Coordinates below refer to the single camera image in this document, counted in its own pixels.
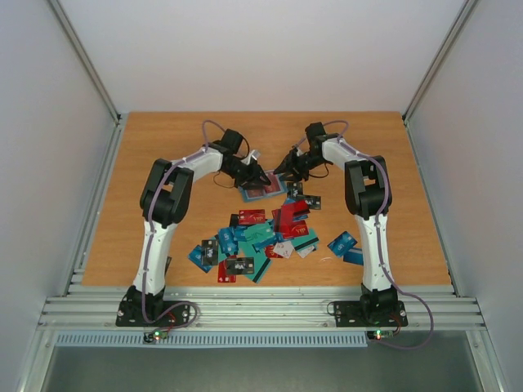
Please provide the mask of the black card near right arm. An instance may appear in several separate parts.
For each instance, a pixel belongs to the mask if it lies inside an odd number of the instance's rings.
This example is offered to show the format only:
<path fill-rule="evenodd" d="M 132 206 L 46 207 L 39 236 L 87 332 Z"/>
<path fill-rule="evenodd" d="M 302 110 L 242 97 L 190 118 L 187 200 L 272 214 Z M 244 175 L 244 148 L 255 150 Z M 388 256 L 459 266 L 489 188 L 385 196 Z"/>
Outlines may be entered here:
<path fill-rule="evenodd" d="M 302 195 L 300 197 L 311 210 L 320 210 L 322 206 L 321 197 L 315 195 Z"/>

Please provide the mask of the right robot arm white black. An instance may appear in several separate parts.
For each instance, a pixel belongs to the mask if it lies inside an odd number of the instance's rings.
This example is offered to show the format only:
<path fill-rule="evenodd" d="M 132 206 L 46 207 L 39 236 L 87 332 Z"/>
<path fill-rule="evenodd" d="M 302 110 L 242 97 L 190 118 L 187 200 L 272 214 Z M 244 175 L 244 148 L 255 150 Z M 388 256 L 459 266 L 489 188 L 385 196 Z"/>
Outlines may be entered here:
<path fill-rule="evenodd" d="M 313 122 L 305 130 L 309 150 L 294 145 L 275 173 L 286 181 L 308 180 L 311 170 L 332 164 L 344 172 L 345 203 L 360 231 L 364 273 L 361 297 L 347 308 L 348 319 L 374 326 L 400 309 L 387 250 L 387 213 L 391 189 L 382 156 L 368 156 L 350 146 L 341 134 L 328 134 Z"/>

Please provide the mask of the teal leather card holder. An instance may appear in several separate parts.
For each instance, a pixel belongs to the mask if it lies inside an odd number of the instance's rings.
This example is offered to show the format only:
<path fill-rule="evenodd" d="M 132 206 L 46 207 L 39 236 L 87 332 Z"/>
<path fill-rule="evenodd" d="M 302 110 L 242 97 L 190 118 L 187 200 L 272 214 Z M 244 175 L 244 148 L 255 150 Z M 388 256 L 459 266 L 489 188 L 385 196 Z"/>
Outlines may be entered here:
<path fill-rule="evenodd" d="M 266 176 L 270 180 L 269 185 L 263 185 L 260 189 L 239 189 L 242 199 L 246 203 L 257 201 L 263 198 L 270 198 L 287 192 L 287 186 L 273 171 L 266 171 Z"/>

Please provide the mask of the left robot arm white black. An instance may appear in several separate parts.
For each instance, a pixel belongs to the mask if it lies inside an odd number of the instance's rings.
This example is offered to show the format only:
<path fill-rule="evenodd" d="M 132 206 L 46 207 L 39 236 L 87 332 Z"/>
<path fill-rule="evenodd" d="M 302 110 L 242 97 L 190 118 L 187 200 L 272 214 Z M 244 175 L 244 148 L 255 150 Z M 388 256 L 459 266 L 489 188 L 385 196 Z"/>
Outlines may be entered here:
<path fill-rule="evenodd" d="M 221 139 L 207 140 L 184 158 L 154 162 L 140 198 L 144 218 L 140 264 L 119 303 L 117 326 L 186 327 L 195 321 L 199 311 L 195 303 L 164 299 L 172 238 L 188 212 L 193 184 L 204 176 L 225 173 L 236 188 L 259 189 L 270 184 L 256 150 L 239 154 L 246 142 L 239 132 L 224 129 Z"/>

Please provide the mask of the red gold VIP card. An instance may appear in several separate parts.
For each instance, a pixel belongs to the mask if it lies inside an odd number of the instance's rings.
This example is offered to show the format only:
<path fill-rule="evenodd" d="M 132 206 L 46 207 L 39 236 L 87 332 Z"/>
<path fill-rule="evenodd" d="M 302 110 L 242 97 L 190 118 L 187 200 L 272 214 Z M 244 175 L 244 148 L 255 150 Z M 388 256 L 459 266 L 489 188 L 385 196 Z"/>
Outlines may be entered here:
<path fill-rule="evenodd" d="M 280 194 L 282 192 L 282 185 L 280 184 L 279 177 L 275 175 L 273 172 L 267 172 L 266 176 L 270 181 L 270 184 L 264 186 L 265 194 Z"/>

